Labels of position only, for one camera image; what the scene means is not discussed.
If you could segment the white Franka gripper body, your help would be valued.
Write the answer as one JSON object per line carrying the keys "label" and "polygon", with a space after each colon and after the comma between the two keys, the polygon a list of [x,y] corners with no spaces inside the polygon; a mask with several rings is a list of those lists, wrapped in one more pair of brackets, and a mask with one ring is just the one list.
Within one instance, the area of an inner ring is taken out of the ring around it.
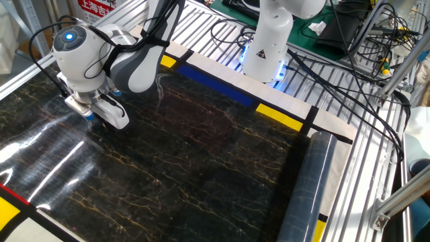
{"label": "white Franka gripper body", "polygon": [[69,80],[62,72],[56,77],[62,84],[66,85],[67,90],[71,93],[64,101],[66,105],[86,120],[92,120],[95,115],[98,115],[118,130],[123,129],[129,123],[129,118],[124,107],[109,96],[110,93],[121,94],[111,84],[109,79],[105,79],[96,90],[78,92],[71,89]]}

